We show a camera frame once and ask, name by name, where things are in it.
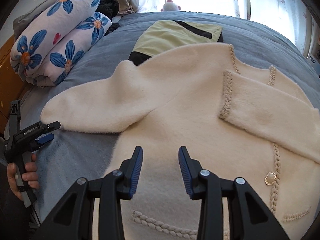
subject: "braided trim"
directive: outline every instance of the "braided trim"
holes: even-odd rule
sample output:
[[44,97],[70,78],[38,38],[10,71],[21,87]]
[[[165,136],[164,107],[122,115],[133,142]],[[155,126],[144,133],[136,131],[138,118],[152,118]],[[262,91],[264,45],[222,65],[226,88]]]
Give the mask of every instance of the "braided trim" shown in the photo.
[[300,218],[303,218],[305,215],[308,215],[311,211],[311,206],[309,206],[306,210],[302,212],[298,212],[295,214],[285,214],[283,217],[283,222],[294,221]]
[[[133,211],[131,214],[131,217],[134,222],[138,224],[142,224],[144,226],[148,226],[149,228],[155,229],[160,233],[165,233],[171,236],[177,236],[185,239],[193,239],[193,240],[197,239],[197,233],[198,233],[197,230],[183,229],[183,228],[170,226],[161,221],[157,221],[153,218],[147,217],[146,215],[143,215],[139,211]],[[225,231],[223,236],[224,236],[224,240],[229,240],[228,231]]]
[[237,74],[240,74],[240,71],[239,71],[238,67],[236,66],[236,56],[235,56],[235,51],[234,51],[234,48],[233,48],[232,44],[229,45],[229,50],[230,50],[230,54],[231,54],[231,60],[232,60],[232,63],[233,63],[233,68],[235,69]]
[[273,87],[273,85],[275,84],[276,71],[277,71],[277,69],[274,66],[270,67],[270,76],[269,76],[268,85],[271,87]]
[[231,95],[232,95],[232,72],[230,70],[226,70],[226,74],[224,75],[224,102],[223,106],[220,110],[220,118],[225,120],[230,112],[231,108]]
[[278,191],[279,191],[279,183],[280,183],[280,168],[281,168],[279,148],[276,143],[273,143],[273,152],[274,152],[274,166],[276,171],[275,172],[276,182],[274,183],[271,189],[270,211],[273,213],[273,215],[275,215],[277,210]]

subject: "finger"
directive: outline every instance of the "finger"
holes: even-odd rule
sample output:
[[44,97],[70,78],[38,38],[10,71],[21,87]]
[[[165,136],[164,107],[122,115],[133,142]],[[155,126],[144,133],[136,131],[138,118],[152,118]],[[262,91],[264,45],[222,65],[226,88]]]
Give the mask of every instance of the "finger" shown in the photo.
[[35,162],[37,160],[37,156],[33,153],[32,156],[31,156],[31,159],[32,159],[33,162]]
[[38,180],[38,174],[36,172],[26,172],[22,174],[24,181]]
[[7,177],[8,183],[12,191],[18,190],[16,179],[14,177],[15,173],[17,172],[17,167],[14,163],[9,163],[7,167]]
[[34,189],[40,188],[39,182],[36,180],[28,181],[28,184],[31,188],[34,188]]
[[38,167],[36,166],[35,163],[31,162],[31,163],[26,163],[26,165],[24,165],[24,167],[26,168],[27,172],[31,172],[31,171],[37,171]]

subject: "yellow and black garment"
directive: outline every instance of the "yellow and black garment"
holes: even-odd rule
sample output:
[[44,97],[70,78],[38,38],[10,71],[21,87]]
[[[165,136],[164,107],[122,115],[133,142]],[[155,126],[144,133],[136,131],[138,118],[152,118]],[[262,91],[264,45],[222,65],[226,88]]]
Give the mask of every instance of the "yellow and black garment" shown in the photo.
[[157,21],[137,40],[130,56],[136,66],[147,59],[189,44],[223,42],[222,26],[173,20]]

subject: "gray blanket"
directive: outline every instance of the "gray blanket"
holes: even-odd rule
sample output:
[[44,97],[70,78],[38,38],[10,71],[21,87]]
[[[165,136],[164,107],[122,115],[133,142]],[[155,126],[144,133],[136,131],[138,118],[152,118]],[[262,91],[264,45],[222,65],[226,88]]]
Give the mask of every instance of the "gray blanket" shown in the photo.
[[[60,92],[85,82],[110,77],[118,63],[128,59],[140,35],[155,21],[166,19],[222,25],[224,42],[234,45],[239,60],[258,68],[274,65],[302,88],[314,107],[320,108],[320,79],[316,72],[287,38],[270,28],[215,14],[145,13],[123,17],[119,21],[120,28],[98,41],[57,87],[33,88],[21,106],[21,128],[38,122],[45,103]],[[117,134],[84,134],[61,130],[54,134],[52,143],[37,152],[41,185],[37,192],[37,205],[41,220],[77,178],[91,180],[103,175],[118,137]]]

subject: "red heart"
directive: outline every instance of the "red heart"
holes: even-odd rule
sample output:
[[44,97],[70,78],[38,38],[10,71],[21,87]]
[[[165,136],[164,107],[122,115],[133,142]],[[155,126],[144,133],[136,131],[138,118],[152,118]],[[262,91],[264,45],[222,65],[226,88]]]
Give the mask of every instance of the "red heart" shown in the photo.
[[61,38],[61,34],[57,33],[53,39],[53,44],[56,45],[56,43],[58,42],[58,40],[60,40]]

